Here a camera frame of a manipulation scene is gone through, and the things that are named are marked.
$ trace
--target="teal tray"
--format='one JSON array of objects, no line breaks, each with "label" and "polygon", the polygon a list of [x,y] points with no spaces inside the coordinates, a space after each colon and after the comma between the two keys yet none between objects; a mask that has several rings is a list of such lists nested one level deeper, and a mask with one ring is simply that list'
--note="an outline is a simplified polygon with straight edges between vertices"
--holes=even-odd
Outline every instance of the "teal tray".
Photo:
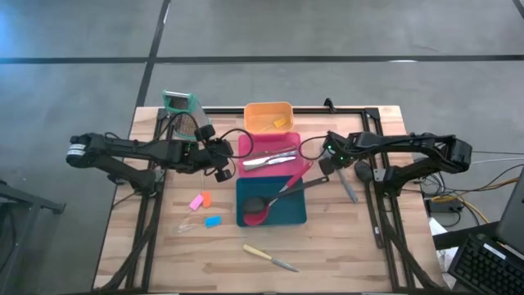
[{"label": "teal tray", "polygon": [[[242,203],[249,197],[272,197],[286,185],[291,176],[240,178],[237,180],[237,225],[247,227],[243,220]],[[302,185],[299,179],[295,185]],[[269,210],[268,218],[258,226],[301,225],[307,221],[304,190],[294,192],[276,201]]]}]

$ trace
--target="wooden tabletop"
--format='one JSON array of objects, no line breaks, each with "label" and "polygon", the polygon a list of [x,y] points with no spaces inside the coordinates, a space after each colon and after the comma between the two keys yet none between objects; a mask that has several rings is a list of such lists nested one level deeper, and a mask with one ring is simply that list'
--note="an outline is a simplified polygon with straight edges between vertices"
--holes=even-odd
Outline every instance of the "wooden tabletop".
[{"label": "wooden tabletop", "polygon": [[[385,135],[406,134],[398,106],[378,108]],[[151,140],[156,113],[156,107],[137,108],[130,138]],[[217,135],[233,127],[243,128],[243,116],[240,115],[212,115],[210,118]],[[343,135],[363,130],[361,118],[355,115],[295,115],[294,121],[292,131],[298,132],[302,140],[324,135],[328,130]],[[228,136],[235,153],[238,135]],[[305,155],[318,155],[321,144],[322,140],[306,144]],[[409,153],[390,153],[389,157],[391,164],[397,166],[413,161]],[[147,166],[145,161],[126,159],[125,162],[139,169]],[[259,228],[240,228],[236,224],[237,176],[218,184],[214,176],[204,177],[199,173],[182,175],[168,171],[149,290],[171,293],[391,290],[384,251],[375,246],[372,236],[364,186],[356,178],[352,167],[344,171],[359,195],[357,204],[350,201],[334,174],[328,184],[305,191],[308,216],[305,224]],[[314,165],[304,181],[321,175],[318,165]],[[418,189],[413,185],[406,188]],[[188,203],[202,189],[210,191],[212,207],[200,208],[190,214],[184,223],[197,224],[207,216],[220,215],[223,224],[213,229],[200,227],[176,234],[177,221],[187,213]],[[128,185],[119,187],[115,202],[131,192]],[[112,211],[94,287],[107,282],[129,254],[139,200],[140,197],[131,197]],[[442,284],[420,194],[404,192],[399,197],[399,204],[409,250],[421,267]],[[300,273],[284,270],[244,252],[244,243],[295,266]],[[398,253],[396,260],[399,276],[403,278]],[[143,255],[138,264],[137,282],[142,277],[142,266]]]}]

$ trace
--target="black keyboard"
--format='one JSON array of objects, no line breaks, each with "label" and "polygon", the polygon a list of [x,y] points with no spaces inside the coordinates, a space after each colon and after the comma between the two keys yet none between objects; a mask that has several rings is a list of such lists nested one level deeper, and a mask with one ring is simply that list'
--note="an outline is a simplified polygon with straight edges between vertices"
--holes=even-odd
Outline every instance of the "black keyboard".
[{"label": "black keyboard", "polygon": [[524,261],[483,234],[468,236],[448,272],[476,293],[524,294]]}]

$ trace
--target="gray handle tool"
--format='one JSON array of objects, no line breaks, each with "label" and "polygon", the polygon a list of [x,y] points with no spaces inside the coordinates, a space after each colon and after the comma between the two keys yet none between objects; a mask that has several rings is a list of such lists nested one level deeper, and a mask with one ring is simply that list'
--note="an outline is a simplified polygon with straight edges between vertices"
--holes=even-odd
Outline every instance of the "gray handle tool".
[{"label": "gray handle tool", "polygon": [[[331,155],[328,153],[328,151],[324,152],[322,154],[322,157],[330,157]],[[346,189],[347,195],[350,196],[350,199],[353,203],[357,203],[359,201],[359,197],[357,197],[357,193],[351,186],[350,182],[347,180],[346,176],[340,169],[335,170],[338,174],[338,177],[341,179],[342,185],[344,185],[344,188]]]}]

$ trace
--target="small blue block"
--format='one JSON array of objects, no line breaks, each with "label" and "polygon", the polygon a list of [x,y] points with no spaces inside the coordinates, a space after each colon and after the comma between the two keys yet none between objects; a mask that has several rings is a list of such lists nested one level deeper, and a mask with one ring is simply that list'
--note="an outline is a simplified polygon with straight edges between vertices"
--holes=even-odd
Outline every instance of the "small blue block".
[{"label": "small blue block", "polygon": [[222,217],[220,216],[211,216],[211,217],[207,217],[204,220],[204,225],[206,226],[206,228],[212,228],[217,225],[220,225],[221,223],[222,223]]}]

